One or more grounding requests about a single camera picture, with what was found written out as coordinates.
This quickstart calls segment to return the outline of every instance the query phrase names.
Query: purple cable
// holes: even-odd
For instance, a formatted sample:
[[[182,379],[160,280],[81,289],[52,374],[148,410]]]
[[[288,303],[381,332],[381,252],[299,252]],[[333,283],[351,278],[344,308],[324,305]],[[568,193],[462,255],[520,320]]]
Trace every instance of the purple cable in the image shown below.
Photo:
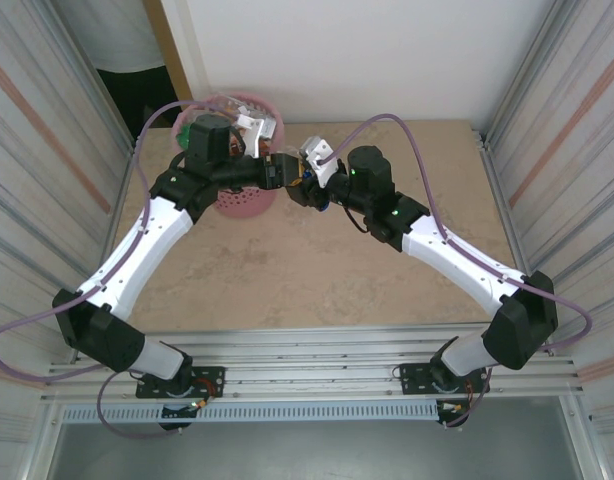
[[[474,401],[474,404],[471,405],[469,407],[469,409],[465,413],[463,413],[460,417],[458,417],[457,419],[452,420],[451,422],[445,423],[446,427],[453,427],[457,423],[462,422],[465,418],[467,418],[469,415],[471,415],[474,412],[474,410],[476,410],[476,408],[478,408],[478,405],[480,405],[480,402],[482,401],[483,397],[485,396],[485,392],[489,388],[489,382],[491,380],[491,372],[492,372],[492,370],[493,370],[493,368],[490,368],[489,370],[487,370],[487,378],[485,379],[485,382],[483,383],[483,389],[480,392],[480,395],[478,395],[478,398],[476,398],[476,400]]]
[[[145,122],[145,125],[143,126],[143,129],[140,132],[138,141],[136,142],[136,148],[134,149],[134,155],[132,157],[131,164],[130,164],[130,169],[136,168],[136,171],[138,172],[138,176],[140,178],[140,182],[143,186],[144,214],[143,214],[143,219],[141,222],[143,231],[145,231],[145,227],[147,226],[147,222],[149,221],[149,210],[150,210],[149,183],[147,182],[147,177],[145,176],[145,172],[143,172],[142,168],[140,168],[140,164],[138,163],[138,158],[140,156],[140,152],[143,147],[143,141],[144,141],[145,135],[147,134],[147,130],[149,129],[151,124],[154,123],[154,120],[156,120],[156,118],[158,118],[163,112],[171,108],[179,107],[183,105],[197,105],[199,107],[203,107],[208,110],[214,110],[214,111],[220,112],[223,115],[231,119],[236,118],[231,113],[225,110],[222,110],[214,105],[210,105],[205,102],[197,102],[195,100],[181,100],[181,101],[169,103],[159,108],[158,110],[156,110],[152,114],[152,116],[149,117],[149,119],[147,120],[147,122]],[[140,240],[142,239],[142,237],[143,237],[142,231],[139,231],[138,233],[136,233],[136,236],[134,237],[134,240],[130,244],[127,251],[118,260],[118,262],[116,262],[116,264],[109,270],[109,272],[101,279],[101,284],[103,285],[106,284],[109,281],[109,279],[113,277],[116,274],[116,272],[118,272],[118,270],[120,270],[120,268],[125,264],[125,262],[127,262],[129,257],[132,255],[132,253],[134,253],[134,251],[138,247],[138,244],[140,243]],[[6,325],[1,325],[0,334],[8,330],[12,330],[14,328],[22,327],[24,325],[29,325],[30,323],[37,322],[39,320],[42,320],[43,318],[47,318],[52,315],[56,315],[58,313],[64,312],[65,310],[69,310],[70,308],[75,307],[76,305],[79,305],[80,303],[84,302],[88,298],[92,297],[94,294],[96,294],[96,292],[100,290],[100,288],[101,287],[96,286],[92,288],[91,290],[89,290],[88,292],[84,292],[80,297],[75,298],[74,300],[64,303],[63,305],[60,305],[58,307],[52,308],[51,310],[47,310],[46,312],[37,313],[35,315],[21,318],[20,320],[16,320]],[[79,370],[74,370],[68,373],[62,373],[60,375],[40,376],[40,375],[31,375],[29,373],[20,372],[18,370],[15,370],[11,368],[9,365],[7,365],[0,358],[0,369],[3,372],[19,380],[24,380],[28,382],[51,382],[51,381],[57,381],[57,380],[64,380],[66,378],[75,377],[76,375],[81,375],[83,373],[91,372],[93,370],[98,370],[99,368],[102,368],[102,365],[92,365],[90,367],[82,368]]]
[[[107,428],[109,431],[111,431],[112,433],[115,433],[116,435],[123,437],[123,438],[129,438],[131,440],[145,440],[148,438],[162,438],[162,437],[168,437],[169,435],[178,433],[178,430],[168,430],[168,431],[163,431],[163,432],[158,432],[158,433],[123,432],[122,430],[117,429],[116,427],[111,425],[107,420],[105,420],[105,417],[103,415],[103,406],[102,406],[103,393],[105,392],[105,388],[107,388],[107,385],[109,385],[109,382],[111,382],[114,378],[116,378],[116,376],[120,375],[121,373],[123,372],[112,373],[109,376],[109,378],[107,378],[107,380],[103,382],[102,386],[100,387],[100,391],[98,392],[98,396],[96,397],[96,413],[98,414],[98,419],[100,420],[100,423],[102,423],[103,426]]]
[[[319,165],[324,165],[325,163],[338,158],[338,156],[340,155],[340,152],[347,147],[353,140],[354,138],[356,138],[363,130],[365,130],[369,125],[371,125],[374,122],[377,122],[378,120],[383,120],[383,119],[390,119],[395,121],[398,125],[400,125],[400,128],[403,129],[403,131],[405,132],[405,135],[407,135],[407,139],[409,140],[409,143],[411,144],[412,149],[414,150],[414,155],[416,156],[416,161],[418,162],[418,168],[420,169],[420,176],[423,180],[423,185],[425,187],[425,193],[427,195],[427,200],[429,202],[429,208],[431,209],[432,214],[434,215],[434,221],[436,222],[436,226],[438,227],[438,231],[440,232],[440,235],[443,237],[443,239],[447,242],[448,245],[450,245],[452,248],[454,248],[454,250],[456,250],[458,253],[460,253],[463,257],[465,257],[467,260],[471,261],[472,263],[478,265],[480,268],[482,268],[483,270],[489,272],[490,274],[494,275],[495,277],[517,287],[517,288],[521,288],[523,290],[526,290],[528,292],[531,292],[535,295],[539,295],[543,298],[546,298],[548,300],[551,300],[553,302],[557,302],[560,303],[561,305],[564,305],[566,307],[571,308],[572,310],[578,312],[580,315],[582,315],[582,317],[585,319],[585,326],[583,327],[583,329],[578,332],[577,334],[571,336],[570,338],[567,338],[563,341],[560,342],[556,342],[556,343],[551,343],[549,345],[544,345],[542,348],[543,351],[549,351],[552,350],[554,348],[564,348],[564,347],[568,347],[574,343],[576,343],[577,341],[579,341],[581,338],[583,338],[585,335],[587,335],[593,325],[593,320],[591,318],[591,315],[589,315],[589,313],[587,311],[585,311],[582,307],[580,307],[579,305],[577,305],[574,302],[571,302],[569,300],[567,300],[566,298],[560,297],[558,295],[554,295],[553,293],[550,292],[546,292],[544,290],[540,290],[536,287],[532,287],[531,285],[526,285],[522,282],[519,282],[517,280],[514,280],[513,278],[509,278],[506,277],[504,274],[500,273],[498,270],[496,270],[495,268],[490,267],[489,265],[487,265],[486,263],[482,262],[478,257],[475,257],[474,255],[472,255],[471,253],[469,253],[468,251],[466,251],[464,248],[462,248],[460,245],[458,245],[456,242],[454,242],[451,238],[449,238],[449,235],[447,234],[447,231],[445,230],[445,227],[442,223],[442,220],[440,218],[440,212],[438,210],[438,206],[436,205],[436,201],[434,200],[434,196],[432,195],[431,192],[431,186],[429,185],[429,177],[427,176],[427,169],[425,168],[425,164],[423,163],[423,158],[422,155],[420,154],[420,150],[418,149],[418,144],[416,143],[416,140],[414,139],[414,135],[411,133],[411,130],[409,129],[409,127],[407,127],[407,125],[405,124],[405,122],[402,121],[402,119],[400,119],[399,117],[397,117],[394,114],[391,113],[381,113],[380,115],[376,115],[371,117],[369,120],[363,122],[358,128],[356,128],[356,130],[354,130],[351,135],[349,135],[339,146],[338,148],[336,148],[331,155],[329,155],[327,158],[324,158],[323,160],[318,161]]]

